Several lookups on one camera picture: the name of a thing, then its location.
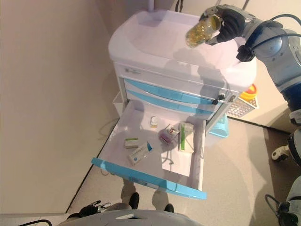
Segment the white medical cart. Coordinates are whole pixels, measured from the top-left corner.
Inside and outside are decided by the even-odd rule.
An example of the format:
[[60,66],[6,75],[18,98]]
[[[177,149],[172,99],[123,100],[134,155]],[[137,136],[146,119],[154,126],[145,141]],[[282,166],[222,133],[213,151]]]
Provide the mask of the white medical cart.
[[[198,16],[172,11],[141,11],[113,34],[109,53],[120,93],[114,104],[120,120],[92,163],[114,175],[165,192],[205,199],[202,191],[206,133],[256,76],[255,60],[236,59],[238,40],[189,48],[186,32]],[[150,127],[157,116],[158,127]],[[164,144],[159,133],[169,124],[194,124],[194,153]],[[148,141],[154,151],[133,166],[126,138]]]

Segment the beige wall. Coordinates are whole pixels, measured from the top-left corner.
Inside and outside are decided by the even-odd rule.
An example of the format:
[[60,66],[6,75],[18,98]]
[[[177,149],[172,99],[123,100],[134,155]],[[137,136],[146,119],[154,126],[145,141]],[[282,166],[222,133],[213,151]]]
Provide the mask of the beige wall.
[[64,213],[117,118],[123,2],[1,3],[0,213]]

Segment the blue drawer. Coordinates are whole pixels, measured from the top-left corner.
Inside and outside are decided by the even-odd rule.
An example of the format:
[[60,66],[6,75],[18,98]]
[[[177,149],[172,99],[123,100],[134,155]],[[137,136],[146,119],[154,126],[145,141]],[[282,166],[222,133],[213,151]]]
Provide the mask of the blue drawer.
[[211,112],[211,111],[206,111],[206,110],[202,110],[202,109],[198,109],[198,108],[180,105],[180,104],[169,102],[166,100],[150,97],[150,96],[147,96],[147,95],[144,95],[141,93],[137,93],[137,92],[134,92],[131,90],[127,90],[127,93],[130,93],[131,95],[134,95],[135,97],[137,97],[141,100],[144,100],[148,103],[151,103],[153,105],[157,105],[157,106],[164,107],[164,108],[171,109],[171,110],[176,110],[176,111],[185,112],[185,113],[191,113],[194,115],[210,116],[213,114],[213,112]]
[[151,188],[159,189],[167,193],[181,195],[190,198],[196,198],[196,199],[207,198],[207,194],[205,192],[193,189],[191,187],[180,185],[176,182],[154,177],[149,174],[142,173],[123,166],[119,166],[117,164],[103,161],[97,158],[93,158],[91,162],[95,166],[98,166],[103,170],[106,170],[114,175],[141,184],[143,186],[148,186]]
[[174,101],[180,101],[180,102],[184,102],[184,103],[197,104],[197,105],[211,105],[212,104],[212,100],[205,99],[202,97],[196,97],[193,95],[189,95],[189,94],[185,94],[185,93],[177,92],[174,90],[165,89],[165,88],[161,88],[161,87],[157,87],[157,86],[153,86],[150,84],[133,81],[133,80],[129,80],[129,79],[125,79],[125,81],[141,90],[149,92],[158,97],[163,97],[163,98],[167,98],[167,99],[174,100]]

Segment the white basket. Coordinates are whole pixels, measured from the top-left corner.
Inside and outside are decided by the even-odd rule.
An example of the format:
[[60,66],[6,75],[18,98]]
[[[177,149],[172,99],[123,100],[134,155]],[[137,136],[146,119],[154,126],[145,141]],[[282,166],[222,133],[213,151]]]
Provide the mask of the white basket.
[[242,98],[237,98],[236,101],[228,108],[227,115],[242,117],[245,114],[249,113],[254,109],[258,109],[258,100],[257,97],[252,100],[243,100]]

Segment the open drawer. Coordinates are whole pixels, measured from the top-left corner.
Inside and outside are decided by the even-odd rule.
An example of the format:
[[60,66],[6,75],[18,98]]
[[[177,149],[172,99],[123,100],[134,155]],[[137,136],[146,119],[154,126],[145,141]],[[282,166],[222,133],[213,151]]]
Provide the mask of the open drawer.
[[[151,128],[152,116],[158,117],[158,127]],[[169,124],[178,127],[182,121],[194,124],[194,153],[178,151],[178,140],[166,145],[159,133]],[[205,199],[202,191],[204,141],[206,121],[194,116],[172,112],[131,100],[98,158],[92,163],[114,175],[168,193]],[[127,156],[134,149],[126,149],[126,138],[137,137],[139,145],[149,142],[153,151],[135,166]]]

